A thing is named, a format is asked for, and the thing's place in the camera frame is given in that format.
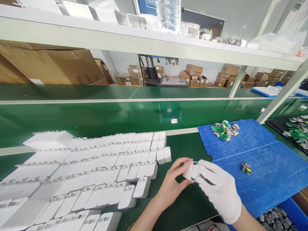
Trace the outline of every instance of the blue mat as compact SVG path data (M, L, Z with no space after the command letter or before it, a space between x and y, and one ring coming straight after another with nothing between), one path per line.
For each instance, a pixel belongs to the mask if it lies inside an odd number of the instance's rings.
M238 124L239 135L224 142L216 138L211 125L198 127L207 154L235 178L236 189L247 210L259 217L308 186L308 163L254 119ZM250 176L240 170L241 162L251 166Z

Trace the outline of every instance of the white square box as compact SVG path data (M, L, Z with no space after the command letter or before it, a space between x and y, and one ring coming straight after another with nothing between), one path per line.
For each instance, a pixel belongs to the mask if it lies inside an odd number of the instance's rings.
M129 209L135 207L137 199L133 197L134 191L134 185L129 185L124 188L118 209Z
M133 197L138 199L146 198L148 196L150 184L151 181L147 177L139 178Z

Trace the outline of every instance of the white plastic bag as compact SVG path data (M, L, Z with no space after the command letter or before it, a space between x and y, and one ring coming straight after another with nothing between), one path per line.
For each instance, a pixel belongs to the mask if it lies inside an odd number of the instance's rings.
M248 48L272 51L285 56L295 56L305 42L307 31L293 31L282 34L267 33L253 38Z

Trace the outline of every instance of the black tray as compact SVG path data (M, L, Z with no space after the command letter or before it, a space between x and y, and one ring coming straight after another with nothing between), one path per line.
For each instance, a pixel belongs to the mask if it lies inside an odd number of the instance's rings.
M266 120L265 123L270 126L272 129L274 129L276 132L278 132L279 134L281 134L284 138L286 138L287 140L291 141L296 147L298 147L300 150L302 150L304 153L306 153L308 155L308 150L303 149L299 143L296 143L295 140L293 140L292 138L286 137L284 136L282 133L284 131L289 131L288 127L285 125L285 122L288 122L290 124L297 124L297 122L293 123L290 122L288 120L288 118L293 118L293 117L299 117L301 118L303 121L306 121L304 118L300 117L300 116L289 116L289 117L283 117L283 118L279 118L279 119L271 119L271 120Z

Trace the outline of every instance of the shelf support post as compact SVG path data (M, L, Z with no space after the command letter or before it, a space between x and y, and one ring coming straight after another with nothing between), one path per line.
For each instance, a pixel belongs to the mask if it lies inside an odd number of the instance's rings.
M237 74L237 77L235 79L235 82L233 84L233 87L231 88L231 92L230 92L230 95L229 95L229 98L228 99L233 99L234 98L234 95L238 89L238 86L240 85L240 82L244 76L244 73L246 71L246 68L247 66L241 66L240 70L238 71L238 74Z
M257 118L257 122L263 124L282 102L298 87L298 85L308 76L308 59L301 65L294 76L283 87L279 94L267 106L265 111Z

